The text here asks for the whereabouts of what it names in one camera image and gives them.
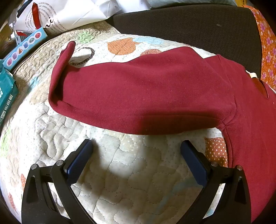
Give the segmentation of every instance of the white paper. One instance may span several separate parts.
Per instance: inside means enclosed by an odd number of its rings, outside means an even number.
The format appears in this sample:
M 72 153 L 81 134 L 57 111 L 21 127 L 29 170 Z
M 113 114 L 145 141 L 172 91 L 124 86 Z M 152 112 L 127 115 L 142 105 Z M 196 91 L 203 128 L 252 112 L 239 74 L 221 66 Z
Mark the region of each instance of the white paper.
M 16 21 L 14 30 L 35 32 L 33 2 L 38 5 L 41 26 L 52 35 L 105 20 L 120 10 L 116 0 L 33 0 Z
M 121 10 L 116 14 L 127 12 L 138 12 L 150 9 L 150 4 L 147 0 L 117 0 Z

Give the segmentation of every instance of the garment tag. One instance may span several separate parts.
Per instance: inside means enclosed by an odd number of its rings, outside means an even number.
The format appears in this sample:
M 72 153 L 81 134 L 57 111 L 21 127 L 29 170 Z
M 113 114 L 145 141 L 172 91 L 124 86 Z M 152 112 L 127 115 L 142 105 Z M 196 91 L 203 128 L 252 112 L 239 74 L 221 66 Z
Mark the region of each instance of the garment tag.
M 258 78 L 255 72 L 249 72 L 249 71 L 246 71 L 246 72 L 250 75 L 251 78 Z

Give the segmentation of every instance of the cardboard box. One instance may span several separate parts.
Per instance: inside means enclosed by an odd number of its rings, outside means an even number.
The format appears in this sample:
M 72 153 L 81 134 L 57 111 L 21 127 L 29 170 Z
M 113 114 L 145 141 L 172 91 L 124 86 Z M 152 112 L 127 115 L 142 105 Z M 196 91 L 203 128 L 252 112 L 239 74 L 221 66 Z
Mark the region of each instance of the cardboard box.
M 17 95 L 18 88 L 12 74 L 0 64 L 0 127 Z
M 47 34 L 43 28 L 39 28 L 32 35 L 26 38 L 21 44 L 19 44 L 5 59 L 3 66 L 8 71 L 15 68 L 18 63 L 24 58 L 24 56 L 35 46 L 42 44 L 47 38 Z

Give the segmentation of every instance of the white paper bag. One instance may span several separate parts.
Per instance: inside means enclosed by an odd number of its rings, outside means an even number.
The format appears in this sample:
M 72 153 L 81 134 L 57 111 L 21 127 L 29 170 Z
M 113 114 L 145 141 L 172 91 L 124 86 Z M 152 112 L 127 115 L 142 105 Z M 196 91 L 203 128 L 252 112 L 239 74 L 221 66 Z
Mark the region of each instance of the white paper bag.
M 34 2 L 38 5 L 41 26 L 52 35 L 108 19 L 120 10 L 116 0 L 33 0 L 16 21 L 14 30 L 29 33 L 36 30 Z

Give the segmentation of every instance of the quilted bedspread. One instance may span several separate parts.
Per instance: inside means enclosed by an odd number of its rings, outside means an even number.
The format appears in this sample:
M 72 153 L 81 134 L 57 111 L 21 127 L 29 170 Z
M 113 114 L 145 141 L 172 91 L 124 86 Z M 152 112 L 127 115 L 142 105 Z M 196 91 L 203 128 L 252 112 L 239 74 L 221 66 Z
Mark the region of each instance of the quilted bedspread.
M 201 191 L 180 154 L 180 144 L 189 139 L 198 151 L 207 152 L 209 160 L 216 158 L 226 166 L 221 132 L 213 128 L 177 135 L 130 135 L 56 113 L 48 102 L 51 72 L 71 40 L 76 49 L 70 64 L 76 67 L 126 62 L 186 46 L 120 34 L 101 21 L 49 40 L 22 62 L 14 72 L 19 95 L 5 118 L 0 138 L 1 189 L 10 210 L 21 220 L 22 195 L 32 164 L 53 165 L 89 138 L 95 145 L 93 155 L 71 187 L 93 219 L 99 224 L 175 224 Z M 213 55 L 194 50 L 203 58 Z M 50 188 L 60 213 L 68 217 L 54 185 Z M 223 185 L 206 215 L 213 213 L 222 190 Z

